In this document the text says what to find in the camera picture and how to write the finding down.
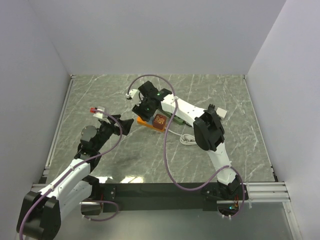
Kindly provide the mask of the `orange power strip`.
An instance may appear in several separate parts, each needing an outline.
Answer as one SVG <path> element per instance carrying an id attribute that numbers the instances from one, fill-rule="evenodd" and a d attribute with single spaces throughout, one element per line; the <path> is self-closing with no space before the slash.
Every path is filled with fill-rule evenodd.
<path id="1" fill-rule="evenodd" d="M 149 125 L 149 124 L 148 124 L 148 121 L 142 120 L 142 118 L 141 118 L 140 116 L 137 117 L 136 121 L 137 121 L 137 123 L 138 123 L 139 125 L 142 125 L 142 126 L 144 126 L 144 127 L 147 127 L 147 128 L 149 128 L 149 129 L 156 130 L 156 131 L 162 132 L 162 133 L 165 131 L 165 128 L 166 128 L 166 125 L 165 125 L 165 124 L 164 124 L 162 127 L 160 127 L 160 128 L 154 127 L 153 125 Z"/>

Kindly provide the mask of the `red koi cube adapter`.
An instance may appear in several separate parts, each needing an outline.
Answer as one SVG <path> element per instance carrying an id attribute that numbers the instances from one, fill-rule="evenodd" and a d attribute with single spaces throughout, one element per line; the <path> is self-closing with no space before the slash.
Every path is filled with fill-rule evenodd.
<path id="1" fill-rule="evenodd" d="M 166 127 L 167 117 L 157 113 L 153 119 L 152 126 L 160 131 L 164 131 Z"/>

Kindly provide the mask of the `green power strip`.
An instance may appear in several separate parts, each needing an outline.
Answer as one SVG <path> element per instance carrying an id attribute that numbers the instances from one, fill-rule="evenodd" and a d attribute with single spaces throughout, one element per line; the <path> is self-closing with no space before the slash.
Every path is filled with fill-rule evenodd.
<path id="1" fill-rule="evenodd" d="M 169 113 L 169 112 L 164 112 L 164 115 L 166 116 L 166 117 L 168 117 L 169 119 L 172 117 L 172 114 L 171 113 Z M 178 125 L 186 125 L 186 126 L 191 126 L 190 124 L 188 124 L 186 121 L 184 121 L 184 120 L 182 120 L 180 117 L 178 117 L 178 116 L 174 116 L 174 118 L 173 118 L 173 120 L 172 120 L 173 122 L 175 122 L 175 123 L 177 123 Z"/>

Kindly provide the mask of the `white charger plug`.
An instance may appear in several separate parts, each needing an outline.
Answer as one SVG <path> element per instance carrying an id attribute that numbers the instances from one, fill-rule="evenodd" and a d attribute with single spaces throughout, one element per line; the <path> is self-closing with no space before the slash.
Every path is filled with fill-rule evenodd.
<path id="1" fill-rule="evenodd" d="M 226 117 L 226 115 L 227 115 L 227 112 L 228 112 L 227 110 L 222 109 L 222 108 L 220 108 L 220 107 L 218 107 L 218 108 L 216 109 L 217 115 L 218 115 L 222 120 L 225 119 L 225 117 Z"/>

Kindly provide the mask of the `blue charger plug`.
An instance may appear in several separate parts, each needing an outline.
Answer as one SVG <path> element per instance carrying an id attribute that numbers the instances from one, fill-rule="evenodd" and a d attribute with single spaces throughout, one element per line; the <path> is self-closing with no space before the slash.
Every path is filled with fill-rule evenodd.
<path id="1" fill-rule="evenodd" d="M 155 119 L 155 118 L 152 116 L 147 123 L 152 126 L 153 123 L 154 123 L 154 119 Z"/>

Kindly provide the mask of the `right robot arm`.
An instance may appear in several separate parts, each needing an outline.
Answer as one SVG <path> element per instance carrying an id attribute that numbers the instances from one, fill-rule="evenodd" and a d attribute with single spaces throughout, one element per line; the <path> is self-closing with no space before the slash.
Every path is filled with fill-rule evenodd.
<path id="1" fill-rule="evenodd" d="M 179 98 L 173 89 L 158 90 L 150 81 L 138 89 L 129 88 L 126 98 L 134 101 L 132 111 L 143 121 L 149 121 L 157 110 L 161 110 L 192 126 L 196 145 L 207 152 L 217 171 L 221 197 L 230 200 L 237 194 L 241 180 L 231 168 L 225 147 L 225 130 L 214 105 L 210 104 L 207 109 L 196 107 Z"/>

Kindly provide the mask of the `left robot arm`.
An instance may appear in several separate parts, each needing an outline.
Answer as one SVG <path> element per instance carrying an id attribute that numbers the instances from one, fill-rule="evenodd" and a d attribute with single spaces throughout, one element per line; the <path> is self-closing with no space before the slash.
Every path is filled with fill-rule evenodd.
<path id="1" fill-rule="evenodd" d="M 19 239 L 52 240 L 63 219 L 81 202 L 100 207 L 105 203 L 99 179 L 90 174 L 103 156 L 100 150 L 104 144 L 112 135 L 128 135 L 134 119 L 122 120 L 119 114 L 101 110 L 95 110 L 94 117 L 100 126 L 82 129 L 77 152 L 68 167 L 47 186 L 29 191 L 23 198 L 16 226 Z"/>

